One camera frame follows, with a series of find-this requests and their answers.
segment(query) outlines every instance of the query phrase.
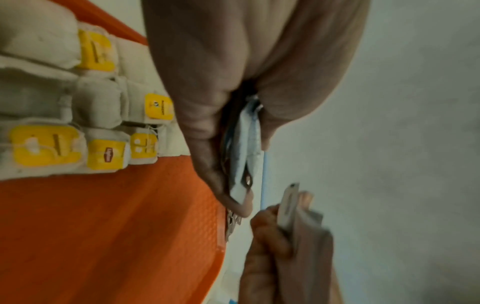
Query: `orange tray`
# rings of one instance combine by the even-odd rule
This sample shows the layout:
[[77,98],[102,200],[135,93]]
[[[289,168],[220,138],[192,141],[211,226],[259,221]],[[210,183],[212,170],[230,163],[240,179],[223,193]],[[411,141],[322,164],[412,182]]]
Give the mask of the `orange tray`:
[[[55,2],[146,43],[88,1]],[[224,256],[225,209],[189,157],[0,182],[1,303],[197,304]]]

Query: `fingernail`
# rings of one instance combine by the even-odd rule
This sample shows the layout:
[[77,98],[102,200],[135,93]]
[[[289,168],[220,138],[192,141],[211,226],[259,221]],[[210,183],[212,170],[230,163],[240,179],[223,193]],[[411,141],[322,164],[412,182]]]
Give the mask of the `fingernail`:
[[314,200],[314,194],[313,193],[310,193],[310,192],[307,192],[307,191],[302,191],[298,195],[298,204],[302,208],[309,209],[313,200]]

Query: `hand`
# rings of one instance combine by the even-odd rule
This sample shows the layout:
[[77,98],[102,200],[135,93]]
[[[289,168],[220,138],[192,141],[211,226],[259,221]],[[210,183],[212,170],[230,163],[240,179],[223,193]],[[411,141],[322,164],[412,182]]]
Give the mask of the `hand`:
[[357,48],[370,0],[143,0],[150,50],[173,99],[199,177],[247,217],[220,165],[221,110],[253,80],[264,108],[262,147],[276,129],[316,109]]
[[[313,196],[301,192],[299,204],[308,208]],[[279,205],[260,211],[251,221],[253,241],[240,278],[238,304],[284,304],[275,258],[291,258],[292,245],[277,226]]]

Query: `yellow label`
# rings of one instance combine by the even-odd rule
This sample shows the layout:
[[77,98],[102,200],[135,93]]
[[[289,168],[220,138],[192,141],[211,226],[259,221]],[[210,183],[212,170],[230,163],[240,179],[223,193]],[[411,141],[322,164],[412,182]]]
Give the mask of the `yellow label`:
[[149,118],[172,120],[174,118],[174,104],[170,97],[158,94],[145,95],[145,114]]
[[135,133],[130,138],[132,158],[156,157],[159,150],[159,140],[153,134]]
[[78,31],[81,45],[81,63],[77,68],[113,72],[112,43],[102,34],[90,31]]
[[10,132],[13,159],[25,167],[72,164],[81,160],[76,150],[80,134],[69,126],[17,126]]
[[88,143],[88,161],[92,170],[118,170],[124,167],[125,144],[121,141],[94,139]]

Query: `white wall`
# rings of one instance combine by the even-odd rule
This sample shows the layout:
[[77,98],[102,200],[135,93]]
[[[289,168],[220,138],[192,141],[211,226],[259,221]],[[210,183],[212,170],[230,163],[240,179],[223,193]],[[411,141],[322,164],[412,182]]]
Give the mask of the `white wall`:
[[347,77],[264,174],[269,204],[315,193],[346,303],[480,303],[480,2],[373,1]]

